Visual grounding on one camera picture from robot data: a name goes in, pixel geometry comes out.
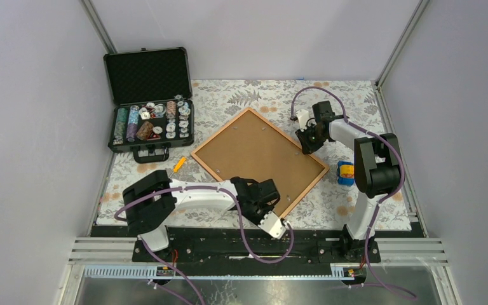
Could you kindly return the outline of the orange wooden photo frame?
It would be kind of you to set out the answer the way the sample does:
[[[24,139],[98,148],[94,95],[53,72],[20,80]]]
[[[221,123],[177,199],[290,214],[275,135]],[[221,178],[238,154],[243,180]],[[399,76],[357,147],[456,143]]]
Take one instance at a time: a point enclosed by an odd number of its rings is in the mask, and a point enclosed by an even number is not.
[[[330,167],[300,143],[248,107],[200,144],[191,156],[216,180],[271,179],[281,195],[275,205],[285,218]]]

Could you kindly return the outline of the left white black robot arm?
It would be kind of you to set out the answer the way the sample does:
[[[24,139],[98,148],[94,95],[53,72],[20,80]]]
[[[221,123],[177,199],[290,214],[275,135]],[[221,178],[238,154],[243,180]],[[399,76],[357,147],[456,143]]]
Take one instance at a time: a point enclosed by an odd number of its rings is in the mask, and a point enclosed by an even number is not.
[[[147,253],[156,261],[171,255],[166,219],[175,211],[189,209],[235,210],[270,237],[280,239],[286,232],[274,212],[280,194],[273,180],[233,177],[221,182],[186,182],[156,170],[122,192],[124,205],[115,214],[125,221],[130,234],[147,243]]]

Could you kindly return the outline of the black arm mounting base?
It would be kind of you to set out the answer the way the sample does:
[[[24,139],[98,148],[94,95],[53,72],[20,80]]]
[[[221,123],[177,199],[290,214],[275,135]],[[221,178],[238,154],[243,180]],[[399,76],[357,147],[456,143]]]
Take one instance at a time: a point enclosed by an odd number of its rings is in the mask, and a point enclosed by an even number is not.
[[[116,264],[159,264],[163,273],[174,265],[187,276],[333,276],[332,267],[358,269],[363,257],[353,261],[339,253],[340,231],[297,231],[295,240],[274,240],[256,230],[245,230],[252,250],[262,259],[278,259],[292,247],[288,257],[278,263],[259,262],[246,250],[238,229],[169,229],[169,246],[149,254],[143,243],[132,238],[77,242],[75,259]]]

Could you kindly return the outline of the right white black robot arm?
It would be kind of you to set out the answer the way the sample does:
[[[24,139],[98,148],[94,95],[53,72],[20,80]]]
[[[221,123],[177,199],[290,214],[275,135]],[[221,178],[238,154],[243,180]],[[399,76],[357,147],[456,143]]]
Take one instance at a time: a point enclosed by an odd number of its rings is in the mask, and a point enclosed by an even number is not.
[[[405,181],[397,136],[365,130],[344,113],[336,115],[328,101],[314,104],[311,111],[292,109],[290,119],[299,124],[295,134],[303,154],[319,150],[326,142],[339,142],[353,151],[359,193],[355,211],[342,229],[339,253],[349,262],[366,258],[382,203]]]

